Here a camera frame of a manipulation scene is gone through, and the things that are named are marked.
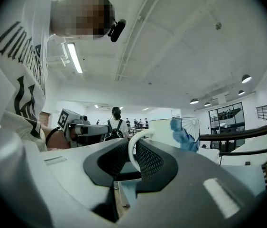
white t-shirt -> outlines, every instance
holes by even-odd
[[[51,0],[6,0],[0,9],[0,69],[15,87],[1,120],[46,150],[38,117],[45,104]]]
[[[110,119],[110,124],[112,129],[118,128],[120,120],[115,120],[113,117]],[[128,127],[126,124],[126,121],[122,121],[121,125],[120,125],[120,131],[123,133],[123,136],[125,137],[125,133],[128,133]]]

black wristband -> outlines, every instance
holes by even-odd
[[[53,129],[49,134],[48,136],[46,137],[46,146],[48,145],[48,141],[50,139],[50,137],[52,136],[52,134],[54,134],[57,130],[59,130],[60,127],[56,127],[55,129]]]

white mug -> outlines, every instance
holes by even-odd
[[[195,117],[154,120],[149,122],[149,129],[134,135],[128,145],[128,154],[133,166],[140,171],[133,156],[133,148],[137,141],[149,135],[149,140],[165,143],[183,150],[197,152],[199,150],[200,125]]]

mug handle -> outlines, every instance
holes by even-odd
[[[131,161],[131,163],[133,164],[133,166],[139,171],[141,172],[141,169],[138,165],[138,162],[134,159],[134,156],[133,156],[133,148],[134,148],[134,145],[137,143],[137,141],[146,136],[146,135],[149,135],[149,134],[154,134],[154,129],[145,129],[139,133],[137,133],[136,135],[134,135],[130,141],[129,141],[129,144],[128,144],[128,155],[129,155],[129,159]]]

blue drawing on mug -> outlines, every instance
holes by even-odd
[[[175,141],[181,149],[197,152],[199,150],[200,126],[197,118],[175,118],[170,122]]]

